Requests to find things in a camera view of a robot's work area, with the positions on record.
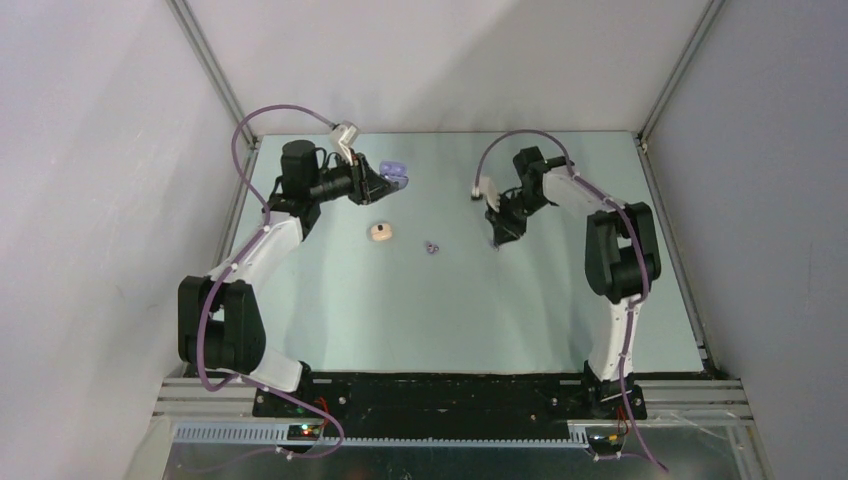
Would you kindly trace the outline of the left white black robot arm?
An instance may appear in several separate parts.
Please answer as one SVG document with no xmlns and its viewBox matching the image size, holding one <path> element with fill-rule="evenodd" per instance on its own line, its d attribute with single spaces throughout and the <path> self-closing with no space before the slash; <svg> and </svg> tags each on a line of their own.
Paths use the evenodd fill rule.
<svg viewBox="0 0 848 480">
<path fill-rule="evenodd" d="M 372 168 L 362 153 L 345 160 L 309 140 L 284 144 L 280 167 L 254 232 L 208 274 L 179 284 L 177 348 L 198 370 L 223 371 L 279 390 L 278 404 L 299 417 L 314 408 L 316 390 L 301 380 L 306 364 L 269 343 L 257 295 L 306 240 L 322 204 L 345 197 L 370 205 L 405 188 L 409 178 L 402 163 L 383 161 Z"/>
</svg>

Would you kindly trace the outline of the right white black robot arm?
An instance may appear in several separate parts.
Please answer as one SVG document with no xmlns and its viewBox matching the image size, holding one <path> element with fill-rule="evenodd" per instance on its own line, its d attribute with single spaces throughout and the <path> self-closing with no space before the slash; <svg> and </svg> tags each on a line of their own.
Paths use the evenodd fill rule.
<svg viewBox="0 0 848 480">
<path fill-rule="evenodd" d="M 567 154 L 546 158 L 537 147 L 513 158 L 517 187 L 499 191 L 491 178 L 475 176 L 472 197 L 484 200 L 493 245 L 519 240 L 530 216 L 546 206 L 586 215 L 584 273 L 591 291 L 606 300 L 608 318 L 593 335 L 584 363 L 581 402 L 606 418 L 635 397 L 634 336 L 643 303 L 662 272 L 653 211 L 644 202 L 622 203 L 586 180 Z"/>
</svg>

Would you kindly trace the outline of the beige earbud charging case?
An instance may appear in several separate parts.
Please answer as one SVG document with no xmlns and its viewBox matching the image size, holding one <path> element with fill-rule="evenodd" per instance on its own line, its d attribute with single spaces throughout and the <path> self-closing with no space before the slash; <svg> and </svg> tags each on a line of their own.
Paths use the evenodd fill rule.
<svg viewBox="0 0 848 480">
<path fill-rule="evenodd" d="M 394 236 L 394 230 L 388 223 L 376 223 L 370 227 L 369 236 L 374 242 L 384 242 Z"/>
</svg>

